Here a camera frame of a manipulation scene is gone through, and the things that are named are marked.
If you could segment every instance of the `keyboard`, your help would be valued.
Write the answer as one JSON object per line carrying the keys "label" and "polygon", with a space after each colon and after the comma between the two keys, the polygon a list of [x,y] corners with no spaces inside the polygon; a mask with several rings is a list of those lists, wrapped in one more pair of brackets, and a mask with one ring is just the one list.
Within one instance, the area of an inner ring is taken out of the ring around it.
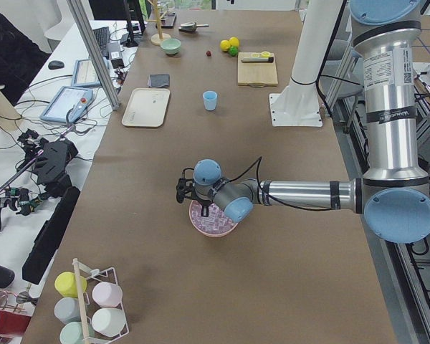
{"label": "keyboard", "polygon": [[100,27],[99,29],[93,29],[92,32],[99,44],[100,54],[108,59],[107,43],[110,41],[110,30],[108,27]]}

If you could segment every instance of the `red cup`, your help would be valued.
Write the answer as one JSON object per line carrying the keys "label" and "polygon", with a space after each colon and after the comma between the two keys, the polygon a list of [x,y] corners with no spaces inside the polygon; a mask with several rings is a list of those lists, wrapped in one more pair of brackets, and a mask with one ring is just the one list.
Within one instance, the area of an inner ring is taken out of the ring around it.
{"label": "red cup", "polygon": [[0,310],[0,335],[23,336],[31,317]]}

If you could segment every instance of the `qr code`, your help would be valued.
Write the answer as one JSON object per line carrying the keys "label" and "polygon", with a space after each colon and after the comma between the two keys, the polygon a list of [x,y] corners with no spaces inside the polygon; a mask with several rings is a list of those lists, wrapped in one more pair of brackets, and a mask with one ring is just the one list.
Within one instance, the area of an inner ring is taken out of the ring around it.
{"label": "qr code", "polygon": [[412,73],[403,73],[403,77],[404,77],[405,84],[411,84],[413,82]]}

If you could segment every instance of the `black mouse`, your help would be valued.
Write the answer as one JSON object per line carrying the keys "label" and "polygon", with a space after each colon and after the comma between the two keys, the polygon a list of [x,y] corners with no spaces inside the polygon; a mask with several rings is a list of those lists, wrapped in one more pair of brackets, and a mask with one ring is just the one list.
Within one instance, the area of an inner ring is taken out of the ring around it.
{"label": "black mouse", "polygon": [[51,70],[58,70],[59,68],[64,68],[64,62],[57,60],[51,61],[48,64],[48,68],[50,68]]}

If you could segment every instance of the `lime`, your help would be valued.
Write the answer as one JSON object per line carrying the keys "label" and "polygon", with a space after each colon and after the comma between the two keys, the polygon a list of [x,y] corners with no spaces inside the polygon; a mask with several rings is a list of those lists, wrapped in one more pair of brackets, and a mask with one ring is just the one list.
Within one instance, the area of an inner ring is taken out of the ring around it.
{"label": "lime", "polygon": [[223,39],[221,42],[220,42],[220,48],[221,48],[221,50],[223,50],[224,52],[227,52],[228,50],[229,50],[229,48],[231,47],[231,43],[229,43],[229,41],[228,40],[226,40],[226,39]]}
{"label": "lime", "polygon": [[236,56],[238,52],[239,52],[239,49],[237,49],[237,47],[235,47],[235,46],[230,47],[228,50],[228,53],[231,56]]}
{"label": "lime", "polygon": [[239,38],[237,37],[231,37],[229,39],[229,43],[233,46],[233,47],[237,47],[239,48],[239,45],[241,45],[241,42],[239,41]]}

